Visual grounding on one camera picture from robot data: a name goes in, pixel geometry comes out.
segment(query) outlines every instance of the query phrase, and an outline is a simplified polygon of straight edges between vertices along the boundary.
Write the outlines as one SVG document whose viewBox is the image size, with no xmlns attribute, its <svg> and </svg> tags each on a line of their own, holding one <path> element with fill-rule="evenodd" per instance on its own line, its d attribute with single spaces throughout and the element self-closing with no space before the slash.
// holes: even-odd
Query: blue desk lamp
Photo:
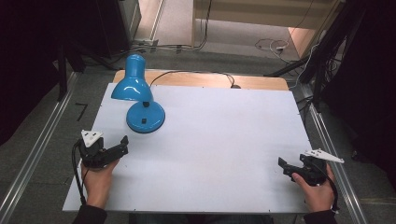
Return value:
<svg viewBox="0 0 396 224">
<path fill-rule="evenodd" d="M 154 102 L 145 80 L 145 67 L 146 61 L 142 56 L 130 55 L 126 59 L 125 77 L 111 94 L 113 99 L 137 101 L 126 115 L 128 126 L 137 133 L 152 133 L 165 121 L 165 111 Z"/>
</svg>

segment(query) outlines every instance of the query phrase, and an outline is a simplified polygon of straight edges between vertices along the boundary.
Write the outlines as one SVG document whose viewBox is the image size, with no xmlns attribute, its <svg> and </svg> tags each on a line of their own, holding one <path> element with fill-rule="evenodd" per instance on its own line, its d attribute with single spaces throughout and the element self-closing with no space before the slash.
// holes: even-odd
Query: metal frame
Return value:
<svg viewBox="0 0 396 224">
<path fill-rule="evenodd" d="M 163 14 L 163 6 L 165 5 L 165 0 L 161 0 L 160 6 L 158 7 L 157 16 L 155 17 L 154 25 L 152 26 L 151 33 L 149 36 L 150 40 L 154 40 L 155 34 L 157 33 L 158 22 Z"/>
<path fill-rule="evenodd" d="M 67 103 L 69 102 L 70 97 L 72 96 L 75 89 L 78 77 L 78 73 L 73 72 L 71 74 L 67 83 L 69 91 L 66 93 L 62 101 L 58 102 L 53 108 L 43 131 L 38 136 L 38 139 L 32 148 L 32 151 L 27 157 L 17 177 L 11 183 L 6 197 L 1 203 L 0 223 L 6 224 L 9 222 L 9 219 L 11 218 L 18 201 L 20 200 L 27 184 L 29 183 L 30 177 L 32 177 L 32 174 L 37 167 L 38 162 L 40 161 L 41 156 L 43 155 L 44 150 L 46 149 L 46 146 L 56 126 L 58 125 L 59 120 L 61 119 L 62 114 L 64 113 L 64 110 L 66 109 Z"/>
<path fill-rule="evenodd" d="M 304 97 L 312 95 L 309 84 L 302 84 L 301 89 Z M 323 143 L 323 150 L 334 155 L 335 157 L 338 157 L 337 150 L 332 143 L 332 139 L 327 131 L 321 114 L 318 113 L 313 105 L 309 107 L 309 111 L 313 121 L 315 122 L 318 134 L 320 136 L 320 140 Z M 361 204 L 355 193 L 355 190 L 353 189 L 352 184 L 349 181 L 347 172 L 345 171 L 343 164 L 339 162 L 331 162 L 331 166 L 332 170 L 334 171 L 335 178 L 337 179 L 338 186 L 343 193 L 344 200 L 346 202 L 346 206 L 349 210 L 349 214 L 353 220 L 353 223 L 368 223 L 366 216 L 361 209 Z"/>
</svg>

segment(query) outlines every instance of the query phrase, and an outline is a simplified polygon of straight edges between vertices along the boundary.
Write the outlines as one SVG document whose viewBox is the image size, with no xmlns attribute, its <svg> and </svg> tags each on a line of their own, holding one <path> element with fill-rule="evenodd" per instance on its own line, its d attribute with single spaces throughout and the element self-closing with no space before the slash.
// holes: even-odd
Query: human hand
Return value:
<svg viewBox="0 0 396 224">
<path fill-rule="evenodd" d="M 329 164 L 327 164 L 326 170 L 329 178 L 334 181 L 334 174 L 332 173 L 332 169 Z M 313 213 L 331 209 L 334 201 L 334 194 L 329 180 L 326 180 L 320 186 L 311 187 L 300 175 L 293 173 L 292 177 L 301 189 L 303 189 L 305 194 L 305 203 L 310 212 Z"/>
<path fill-rule="evenodd" d="M 87 189 L 87 205 L 104 209 L 110 192 L 112 174 L 120 160 L 111 162 L 107 167 L 100 170 L 89 169 L 81 163 L 81 175 Z"/>
</svg>

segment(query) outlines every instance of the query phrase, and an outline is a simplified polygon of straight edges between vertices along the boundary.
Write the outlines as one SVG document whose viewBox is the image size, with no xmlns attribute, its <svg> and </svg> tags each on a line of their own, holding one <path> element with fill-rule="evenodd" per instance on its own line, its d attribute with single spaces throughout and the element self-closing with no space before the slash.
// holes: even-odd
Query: black cable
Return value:
<svg viewBox="0 0 396 224">
<path fill-rule="evenodd" d="M 265 51 L 265 49 L 262 49 L 262 45 L 259 45 L 259 43 L 262 42 L 263 40 L 271 40 L 271 41 L 273 41 L 274 43 L 275 43 L 275 42 L 278 42 L 278 41 L 281 41 L 281 40 L 274 40 L 274 39 L 270 39 L 270 38 L 259 39 L 259 40 L 254 44 L 254 47 L 256 47 L 256 49 Z M 285 67 L 288 66 L 289 63 L 295 63 L 295 62 L 296 62 L 296 61 L 286 61 L 286 60 L 282 59 L 282 58 L 280 57 L 280 54 L 281 54 L 282 52 L 283 52 L 283 50 L 281 50 L 281 51 L 277 54 L 277 57 L 278 57 L 280 60 L 282 60 L 283 62 L 285 62 Z M 296 71 L 296 69 L 293 69 L 293 71 L 297 74 L 297 76 L 300 75 L 300 73 L 299 73 L 298 71 Z M 288 74 L 289 74 L 291 77 L 296 77 L 296 76 L 293 75 L 290 71 L 288 72 Z"/>
<path fill-rule="evenodd" d="M 337 54 L 338 50 L 340 49 L 341 45 L 343 42 L 347 39 L 347 37 L 344 37 L 344 39 L 339 40 L 335 46 L 330 50 L 328 55 L 326 56 L 326 63 L 325 63 L 325 78 L 322 83 L 322 88 L 325 87 L 328 83 L 332 81 L 334 78 L 335 74 L 333 73 L 333 66 L 337 66 L 337 62 L 341 62 L 342 60 L 337 60 L 335 59 L 335 55 Z"/>
<path fill-rule="evenodd" d="M 314 0 L 312 0 L 312 1 L 311 1 L 311 4 L 309 4 L 309 7 L 308 7 L 308 9 L 306 10 L 303 19 L 302 19 L 302 20 L 293 28 L 293 30 L 291 31 L 291 34 L 289 35 L 288 42 L 290 41 L 291 36 L 293 35 L 295 29 L 297 29 L 297 28 L 305 21 L 305 18 L 306 18 L 306 16 L 308 15 L 309 10 L 311 10 L 311 7 L 312 7 L 312 4 L 313 4 L 313 3 L 314 3 Z"/>
<path fill-rule="evenodd" d="M 301 73 L 299 73 L 299 72 L 296 70 L 297 68 L 300 68 L 300 69 L 302 70 L 301 72 L 304 71 L 304 68 L 300 66 L 300 67 L 296 67 L 296 68 L 293 69 L 293 71 L 294 71 L 297 75 L 293 75 L 290 71 L 288 72 L 288 74 L 289 74 L 291 77 L 297 77 L 297 76 L 299 76 Z"/>
<path fill-rule="evenodd" d="M 341 62 L 341 60 L 339 60 L 339 59 L 336 59 L 336 58 L 332 58 L 333 60 L 335 60 L 336 62 Z"/>
<path fill-rule="evenodd" d="M 157 76 L 156 78 L 154 78 L 154 79 L 151 81 L 151 83 L 149 84 L 149 86 L 151 87 L 152 84 L 153 84 L 158 78 L 163 77 L 163 76 L 168 75 L 168 74 L 172 74 L 172 73 L 198 73 L 198 74 L 210 74 L 210 73 L 215 73 L 215 74 L 220 74 L 220 75 L 226 76 L 226 77 L 230 80 L 230 82 L 231 82 L 231 87 L 230 87 L 230 88 L 232 88 L 232 87 L 233 87 L 233 84 L 235 83 L 235 79 L 233 79 L 233 76 L 231 76 L 231 75 L 229 75 L 229 74 L 226 74 L 226 73 L 221 73 L 221 72 L 205 72 L 205 71 L 175 70 L 175 71 L 168 71 L 168 72 L 165 72 L 165 73 L 160 74 L 159 76 Z"/>
<path fill-rule="evenodd" d="M 118 62 L 119 60 L 121 60 L 121 58 L 125 57 L 125 55 L 127 55 L 129 53 L 129 51 L 123 52 L 119 58 L 117 58 L 116 60 L 114 60 L 113 62 L 110 62 L 111 64 Z"/>
<path fill-rule="evenodd" d="M 74 171 L 74 174 L 75 174 L 75 177 L 76 177 L 76 182 L 77 182 L 77 187 L 78 187 L 78 192 L 79 192 L 81 204 L 86 204 L 87 201 L 85 200 L 85 197 L 84 197 L 83 187 L 82 187 L 81 183 L 79 182 L 77 163 L 76 163 L 76 148 L 79 146 L 80 143 L 81 143 L 81 140 L 78 139 L 78 141 L 73 145 L 73 149 L 72 149 L 72 163 L 73 163 L 73 171 Z"/>
<path fill-rule="evenodd" d="M 334 202 L 332 203 L 332 211 L 335 213 L 336 211 L 340 210 L 340 208 L 338 207 L 338 191 L 337 191 L 337 187 L 335 186 L 334 182 L 332 181 L 332 179 L 321 169 L 319 169 L 314 163 L 309 162 L 309 164 L 315 166 L 318 170 L 320 170 L 320 172 L 326 176 L 326 179 L 329 180 L 330 183 L 330 187 L 332 187 L 332 193 L 334 194 Z"/>
<path fill-rule="evenodd" d="M 304 109 L 306 109 L 307 107 L 309 107 L 310 104 L 311 104 L 311 101 L 312 101 L 312 99 L 309 99 L 309 100 L 305 103 L 305 105 L 299 109 L 299 111 L 301 112 L 302 110 L 304 110 Z"/>
<path fill-rule="evenodd" d="M 318 50 L 316 50 L 316 54 L 313 56 L 314 60 L 312 62 L 310 62 L 310 64 L 307 65 L 307 70 L 304 71 L 304 74 L 302 74 L 301 76 L 301 81 L 303 83 L 306 83 L 307 81 L 309 81 L 309 79 L 312 78 L 313 74 L 314 74 L 314 69 L 317 69 L 317 63 L 318 60 L 321 60 L 323 62 L 326 62 L 328 59 L 330 59 L 331 57 L 329 56 L 329 54 L 334 55 L 334 49 L 326 49 L 328 46 L 331 46 L 331 48 L 333 48 L 333 44 L 338 44 L 339 43 L 336 42 L 339 38 L 339 35 L 337 32 L 335 32 L 335 28 L 333 29 L 333 27 L 335 27 L 335 24 L 338 24 L 339 22 L 342 21 L 342 19 L 344 19 L 346 17 L 346 14 L 349 12 L 349 8 L 350 6 L 347 5 L 348 8 L 343 8 L 343 11 L 340 13 L 339 16 L 337 16 L 336 21 L 334 21 L 332 27 L 330 30 L 328 30 L 328 33 L 322 38 L 322 41 L 320 41 L 320 44 L 318 45 Z M 333 36 L 334 38 L 336 38 L 336 40 L 334 42 L 330 42 L 330 39 L 328 38 L 328 36 Z M 306 57 L 301 59 L 300 61 L 298 61 L 297 63 L 293 63 L 291 65 L 288 65 L 288 67 L 280 69 L 277 72 L 274 72 L 273 74 L 269 74 L 269 75 L 264 75 L 265 77 L 280 77 L 284 74 L 286 74 L 288 71 L 290 71 L 291 69 L 295 68 L 296 66 L 300 66 L 301 64 L 306 63 Z"/>
<path fill-rule="evenodd" d="M 90 171 L 91 166 L 88 167 L 87 172 L 85 172 L 84 176 L 82 177 L 82 184 L 81 184 L 81 188 L 84 189 L 84 181 L 85 181 L 85 177 L 87 176 L 88 172 Z"/>
<path fill-rule="evenodd" d="M 320 32 L 320 35 L 318 36 L 317 44 L 319 43 L 320 37 L 323 35 L 323 32 L 324 32 L 324 31 L 325 31 L 325 30 L 322 30 L 322 32 Z"/>
<path fill-rule="evenodd" d="M 204 0 L 201 0 L 201 8 L 204 8 Z M 200 32 L 202 33 L 202 16 L 203 16 L 203 11 L 201 12 L 201 19 L 200 19 Z"/>
<path fill-rule="evenodd" d="M 305 97 L 305 98 L 303 98 L 303 99 L 297 101 L 296 104 L 299 104 L 300 102 L 302 102 L 302 101 L 304 101 L 304 100 L 310 100 L 310 99 L 312 99 L 312 97 L 313 97 L 312 95 L 307 96 L 307 97 Z"/>
<path fill-rule="evenodd" d="M 294 217 L 294 219 L 293 219 L 292 224 L 296 224 L 296 223 L 297 223 L 297 217 L 298 217 L 298 215 L 296 214 L 295 217 Z"/>
<path fill-rule="evenodd" d="M 209 17 L 210 11 L 212 8 L 212 0 L 209 2 L 209 7 L 206 12 L 206 19 L 205 19 L 205 35 L 204 40 L 198 46 L 191 46 L 191 45 L 157 45 L 157 46 L 144 46 L 144 47 L 136 47 L 131 49 L 130 51 L 139 51 L 141 49 L 156 49 L 156 48 L 166 48 L 166 49 L 186 49 L 186 50 L 200 50 L 204 47 L 206 40 L 207 40 L 207 25 L 209 24 Z"/>
<path fill-rule="evenodd" d="M 92 67 L 101 65 L 101 64 L 99 64 L 99 63 L 91 63 L 91 62 L 87 62 L 87 61 L 83 61 L 83 62 L 84 62 L 87 66 L 92 66 Z"/>
<path fill-rule="evenodd" d="M 304 109 L 304 127 L 306 127 L 306 116 L 308 115 L 309 106 L 311 106 L 312 100 L 313 100 L 313 98 L 311 100 L 309 100 L 309 102 L 307 103 L 307 107 Z"/>
</svg>

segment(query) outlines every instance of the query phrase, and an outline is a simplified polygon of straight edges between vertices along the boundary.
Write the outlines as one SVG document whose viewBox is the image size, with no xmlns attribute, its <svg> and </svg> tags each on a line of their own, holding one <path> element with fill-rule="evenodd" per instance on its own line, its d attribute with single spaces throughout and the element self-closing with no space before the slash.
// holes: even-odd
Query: white table surface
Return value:
<svg viewBox="0 0 396 224">
<path fill-rule="evenodd" d="M 107 87 L 93 131 L 105 148 L 129 138 L 114 170 L 108 211 L 154 213 L 305 213 L 304 195 L 282 174 L 278 157 L 301 167 L 311 149 L 290 91 L 153 86 L 165 110 L 154 133 L 126 124 L 135 102 Z M 64 211 L 80 206 L 74 179 Z"/>
</svg>

